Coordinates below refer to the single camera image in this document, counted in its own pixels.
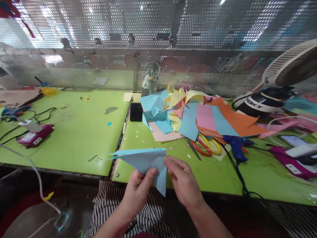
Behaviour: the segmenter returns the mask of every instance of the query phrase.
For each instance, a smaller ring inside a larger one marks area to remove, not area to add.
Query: hot glue gun
[[[255,143],[251,140],[241,137],[234,136],[224,136],[223,140],[231,145],[232,153],[236,161],[246,162],[248,159],[244,156],[243,146],[244,145],[254,145]]]

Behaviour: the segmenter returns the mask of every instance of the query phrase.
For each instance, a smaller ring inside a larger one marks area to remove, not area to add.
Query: pink paper
[[[197,107],[197,126],[212,130],[212,131],[217,131],[216,125],[215,125],[215,120],[212,115],[212,108],[198,104]]]
[[[175,140],[175,139],[181,139],[184,138],[182,134],[179,132],[170,132],[167,134],[164,134],[158,126],[155,124],[155,122],[149,122],[149,126],[152,128],[152,135],[153,138],[156,142],[158,141],[170,141],[170,140]]]
[[[270,125],[270,128],[269,128],[270,131],[259,135],[259,138],[263,139],[265,137],[269,137],[269,136],[274,135],[280,131],[285,130],[288,127],[294,126],[296,124],[297,124],[297,122],[293,121],[293,122],[288,122],[288,123],[283,124],[283,125]],[[263,128],[263,129],[267,129],[266,124],[258,124],[257,126]]]
[[[168,110],[174,112],[180,119],[183,119],[183,106],[184,106],[184,101],[181,100],[177,105],[178,105],[179,108],[181,108],[181,110],[172,110],[172,109],[168,109]]]
[[[304,115],[304,114],[298,114],[298,115],[317,121],[316,116]],[[283,114],[270,114],[270,117],[272,117],[272,118],[279,118],[279,117],[284,117],[284,116],[285,115],[283,115]],[[281,120],[277,120],[277,121],[279,123],[282,123],[282,124],[285,124],[288,122],[296,122],[296,127],[309,129],[312,132],[317,132],[317,124],[312,122],[312,121],[306,120],[305,118],[291,117],[291,118],[285,118],[285,119],[281,119]]]

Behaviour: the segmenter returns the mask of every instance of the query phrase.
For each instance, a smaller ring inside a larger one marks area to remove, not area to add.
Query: person's left hand
[[[149,194],[150,187],[158,170],[150,168],[146,175],[134,170],[126,186],[124,197],[120,206],[126,215],[132,219],[142,210]]]

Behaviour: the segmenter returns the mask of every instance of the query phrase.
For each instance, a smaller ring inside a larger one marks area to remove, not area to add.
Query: person's right hand
[[[198,182],[186,162],[165,156],[164,163],[171,175],[178,200],[188,209],[197,209],[205,203]]]

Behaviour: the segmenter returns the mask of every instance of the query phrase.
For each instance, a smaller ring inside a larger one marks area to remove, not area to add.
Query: green table
[[[28,156],[38,168],[108,176],[112,161],[107,159],[112,157],[109,153],[116,150],[129,107],[128,102],[123,102],[123,96],[124,92],[119,91],[66,90],[56,96],[44,97],[36,101],[32,109],[40,113],[51,107],[57,108],[51,119],[45,121],[45,124],[55,125],[52,134],[36,148],[26,149],[14,140],[6,145]],[[118,107],[118,110],[105,115],[105,109],[112,106]],[[44,113],[38,119],[43,120],[48,115]],[[23,118],[32,116],[32,112],[27,112]],[[16,125],[2,122],[0,136]],[[2,142],[24,131],[25,128],[18,128]],[[30,166],[26,160],[4,148],[0,148],[0,163]]]
[[[221,161],[214,157],[203,157],[199,161],[186,139],[178,139],[169,142],[155,142],[150,130],[142,122],[128,121],[122,141],[121,150],[140,148],[166,148],[167,154],[186,161],[199,183],[200,189],[206,192],[242,195],[242,186],[236,172],[228,158],[225,156]],[[308,142],[317,142],[315,138],[307,136]],[[254,139],[260,148],[269,141]],[[269,152],[260,152],[249,148],[249,161],[239,166],[249,191],[256,192],[265,199],[284,201],[316,206],[317,204],[317,181],[308,183],[296,178],[278,162]],[[121,159],[117,160],[113,171],[113,180],[128,182],[133,168]],[[173,188],[170,176],[167,176],[167,188]]]

